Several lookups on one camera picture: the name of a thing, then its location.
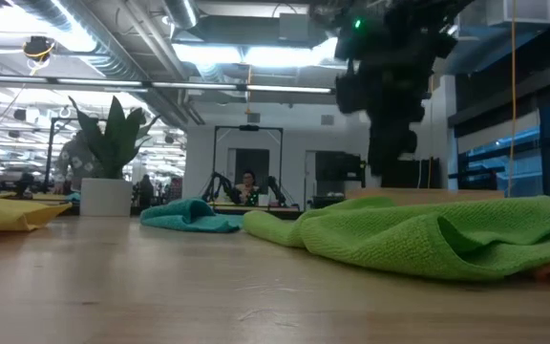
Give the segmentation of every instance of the towel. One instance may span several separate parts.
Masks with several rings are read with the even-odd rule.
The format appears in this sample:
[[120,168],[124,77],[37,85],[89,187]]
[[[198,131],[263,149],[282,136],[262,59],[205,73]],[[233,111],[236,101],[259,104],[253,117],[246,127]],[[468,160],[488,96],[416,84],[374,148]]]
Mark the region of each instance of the towel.
[[205,201],[189,199],[145,209],[141,212],[140,220],[144,226],[227,233],[239,230],[243,216],[217,215]]
[[30,201],[0,199],[0,231],[31,231],[40,228],[70,206],[47,206]]
[[410,206],[365,198],[294,223],[246,213],[243,229],[339,262],[445,280],[497,280],[550,263],[546,196]]

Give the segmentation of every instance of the doorway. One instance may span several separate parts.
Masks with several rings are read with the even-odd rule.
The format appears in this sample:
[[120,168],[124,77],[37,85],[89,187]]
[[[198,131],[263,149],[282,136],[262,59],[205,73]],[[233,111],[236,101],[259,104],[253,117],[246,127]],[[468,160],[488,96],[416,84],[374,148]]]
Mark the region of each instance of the doorway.
[[260,187],[266,185],[268,162],[270,159],[268,149],[236,148],[234,151],[235,172],[234,176],[229,176],[229,178],[233,177],[230,179],[235,184],[240,184],[243,182],[243,172],[251,170],[256,175],[256,185]]

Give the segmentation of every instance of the man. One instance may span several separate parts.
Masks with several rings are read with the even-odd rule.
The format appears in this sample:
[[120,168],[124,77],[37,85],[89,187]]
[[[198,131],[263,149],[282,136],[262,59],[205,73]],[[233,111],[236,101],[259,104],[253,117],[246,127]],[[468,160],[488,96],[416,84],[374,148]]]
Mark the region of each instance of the man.
[[65,181],[72,182],[72,191],[79,191],[82,187],[82,178],[95,178],[101,173],[98,160],[88,147],[82,131],[77,132],[74,138],[63,145],[63,149],[54,165],[54,193],[62,194]]

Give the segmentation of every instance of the table surface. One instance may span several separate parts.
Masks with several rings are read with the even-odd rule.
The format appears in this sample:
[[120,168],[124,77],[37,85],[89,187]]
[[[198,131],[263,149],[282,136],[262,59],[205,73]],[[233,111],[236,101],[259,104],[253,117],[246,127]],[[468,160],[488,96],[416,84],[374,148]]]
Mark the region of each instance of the table surface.
[[550,343],[550,285],[442,284],[129,219],[0,235],[0,344],[378,342]]
[[214,206],[214,210],[262,210],[262,211],[279,211],[279,212],[294,212],[294,213],[302,213],[301,210],[299,210],[297,207],[287,206],[287,207],[281,207],[281,206],[248,206],[248,205],[216,205]]

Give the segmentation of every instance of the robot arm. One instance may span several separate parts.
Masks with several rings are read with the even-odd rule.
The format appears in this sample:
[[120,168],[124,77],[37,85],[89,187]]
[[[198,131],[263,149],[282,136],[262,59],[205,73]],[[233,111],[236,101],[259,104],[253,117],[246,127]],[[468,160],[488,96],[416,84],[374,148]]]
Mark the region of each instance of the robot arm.
[[[335,57],[348,62],[336,79],[336,101],[344,114],[365,110],[370,118],[369,165],[382,174],[402,153],[413,153],[412,122],[424,117],[421,100],[437,57],[456,39],[448,34],[455,17],[473,0],[356,0],[330,20],[313,7],[309,15],[338,30]],[[354,61],[359,62],[357,71]]]
[[277,185],[277,181],[275,180],[275,177],[268,176],[266,181],[268,183],[268,187],[271,190],[273,190],[273,193],[275,194],[275,198],[277,199],[279,206],[286,206],[286,196],[284,196],[284,193],[282,193],[282,190],[280,189],[279,185]]
[[[218,187],[214,189],[216,179],[218,179]],[[220,194],[220,188],[224,189],[224,193],[230,201],[234,204],[240,204],[241,203],[241,191],[233,187],[230,180],[228,180],[225,176],[221,175],[218,172],[214,172],[209,180],[209,185],[205,189],[205,192],[203,192],[201,198],[206,202],[214,202],[216,199],[218,199],[218,196]]]

